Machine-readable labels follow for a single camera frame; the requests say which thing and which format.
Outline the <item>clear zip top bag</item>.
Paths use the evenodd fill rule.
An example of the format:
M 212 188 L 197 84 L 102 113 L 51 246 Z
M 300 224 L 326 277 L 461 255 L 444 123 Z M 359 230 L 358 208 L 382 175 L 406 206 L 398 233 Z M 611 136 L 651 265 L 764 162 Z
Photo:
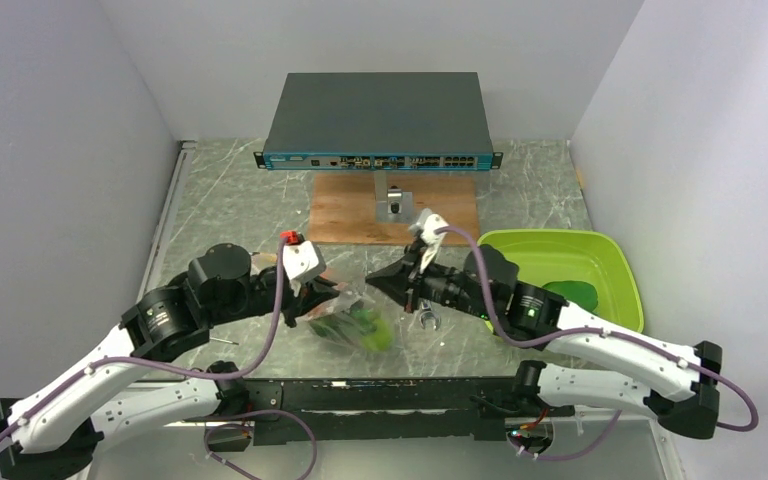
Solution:
M 340 276 L 322 277 L 336 282 L 340 294 L 336 299 L 321 304 L 302 317 L 302 321 L 314 335 L 336 345 L 367 351 L 358 343 L 358 327 L 363 321 L 380 317 L 392 327 L 394 345 L 392 316 L 384 312 L 383 307 L 366 291 L 360 281 Z

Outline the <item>green apple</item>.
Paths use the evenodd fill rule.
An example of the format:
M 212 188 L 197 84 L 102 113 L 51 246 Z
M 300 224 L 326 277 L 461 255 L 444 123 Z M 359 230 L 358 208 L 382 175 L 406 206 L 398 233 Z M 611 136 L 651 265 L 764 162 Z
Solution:
M 380 317 L 360 323 L 359 345 L 370 352 L 384 352 L 393 345 L 393 330 L 390 324 Z

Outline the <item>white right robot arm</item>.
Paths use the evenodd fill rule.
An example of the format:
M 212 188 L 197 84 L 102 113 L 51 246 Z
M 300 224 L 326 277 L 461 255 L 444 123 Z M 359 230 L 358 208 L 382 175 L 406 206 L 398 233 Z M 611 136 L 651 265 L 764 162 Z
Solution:
M 713 374 L 721 348 L 662 342 L 600 318 L 571 299 L 519 280 L 519 268 L 490 245 L 483 258 L 469 254 L 462 268 L 424 262 L 421 240 L 407 246 L 395 262 L 366 276 L 367 285 L 411 312 L 428 300 L 473 317 L 488 316 L 480 283 L 484 269 L 501 331 L 519 348 L 535 347 L 578 357 L 597 365 L 583 370 L 525 362 L 517 372 L 512 405 L 524 415 L 541 408 L 592 405 L 647 416 L 668 431 L 692 439 L 713 437 L 720 395 Z

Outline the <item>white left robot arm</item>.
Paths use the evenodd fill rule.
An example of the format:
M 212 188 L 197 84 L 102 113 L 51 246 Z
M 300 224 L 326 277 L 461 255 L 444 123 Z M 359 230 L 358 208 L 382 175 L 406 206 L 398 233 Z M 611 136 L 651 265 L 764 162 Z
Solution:
M 176 365 L 213 328 L 263 315 L 294 327 L 335 299 L 320 249 L 286 233 L 275 262 L 255 270 L 243 247 L 209 248 L 147 292 L 105 338 L 57 379 L 22 399 L 0 398 L 0 475 L 67 479 L 119 441 L 180 420 L 232 420 L 251 410 L 249 367 Z

